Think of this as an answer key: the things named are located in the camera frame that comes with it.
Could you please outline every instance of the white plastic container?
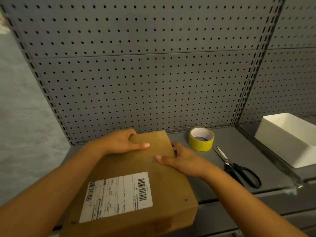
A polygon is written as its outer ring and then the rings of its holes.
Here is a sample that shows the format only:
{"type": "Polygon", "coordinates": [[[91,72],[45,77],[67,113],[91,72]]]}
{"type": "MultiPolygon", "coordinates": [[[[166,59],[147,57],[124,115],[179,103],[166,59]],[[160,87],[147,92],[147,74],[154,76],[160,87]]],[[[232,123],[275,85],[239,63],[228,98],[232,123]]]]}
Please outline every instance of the white plastic container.
{"type": "Polygon", "coordinates": [[[255,138],[294,168],[316,164],[316,126],[292,114],[264,116],[255,138]]]}

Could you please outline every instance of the roll of tape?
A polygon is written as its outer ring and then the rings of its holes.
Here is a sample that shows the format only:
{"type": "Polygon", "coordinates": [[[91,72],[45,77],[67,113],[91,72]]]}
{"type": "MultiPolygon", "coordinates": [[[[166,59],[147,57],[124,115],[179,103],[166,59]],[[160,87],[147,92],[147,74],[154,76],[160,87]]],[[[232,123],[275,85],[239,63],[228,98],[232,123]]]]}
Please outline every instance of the roll of tape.
{"type": "Polygon", "coordinates": [[[194,127],[190,130],[189,146],[197,151],[208,151],[212,148],[214,133],[204,127],[194,127]]]}

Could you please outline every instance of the person's right hand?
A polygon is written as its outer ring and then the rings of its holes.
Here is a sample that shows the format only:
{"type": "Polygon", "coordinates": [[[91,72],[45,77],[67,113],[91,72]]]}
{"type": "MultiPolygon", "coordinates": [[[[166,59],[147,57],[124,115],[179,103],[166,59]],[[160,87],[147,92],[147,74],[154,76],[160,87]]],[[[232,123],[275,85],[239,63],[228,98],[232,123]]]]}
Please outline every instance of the person's right hand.
{"type": "Polygon", "coordinates": [[[203,178],[205,174],[214,166],[206,159],[198,156],[194,151],[182,146],[178,142],[172,142],[172,146],[176,147],[177,157],[157,155],[156,160],[164,165],[178,169],[185,175],[203,178]]]}

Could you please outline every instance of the black scissor handle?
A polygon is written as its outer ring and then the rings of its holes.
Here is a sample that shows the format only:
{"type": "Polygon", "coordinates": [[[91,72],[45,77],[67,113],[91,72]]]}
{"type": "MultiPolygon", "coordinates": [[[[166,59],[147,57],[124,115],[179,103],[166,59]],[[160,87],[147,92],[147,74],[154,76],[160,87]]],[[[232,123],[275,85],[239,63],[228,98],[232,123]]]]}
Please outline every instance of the black scissor handle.
{"type": "Polygon", "coordinates": [[[225,164],[224,171],[225,171],[227,174],[229,174],[232,178],[234,178],[235,180],[237,180],[237,181],[239,182],[239,184],[241,184],[243,187],[245,187],[244,184],[241,182],[241,180],[240,180],[239,177],[236,175],[234,169],[233,169],[231,166],[225,164]]]}
{"type": "Polygon", "coordinates": [[[256,189],[259,189],[261,187],[262,183],[261,183],[260,178],[251,169],[248,169],[247,167],[239,166],[236,163],[233,163],[233,166],[234,166],[235,171],[237,171],[237,173],[248,183],[248,185],[256,189]],[[244,171],[247,171],[251,175],[253,175],[255,179],[258,181],[258,184],[253,183],[251,179],[249,179],[249,177],[244,173],[244,171]]]}

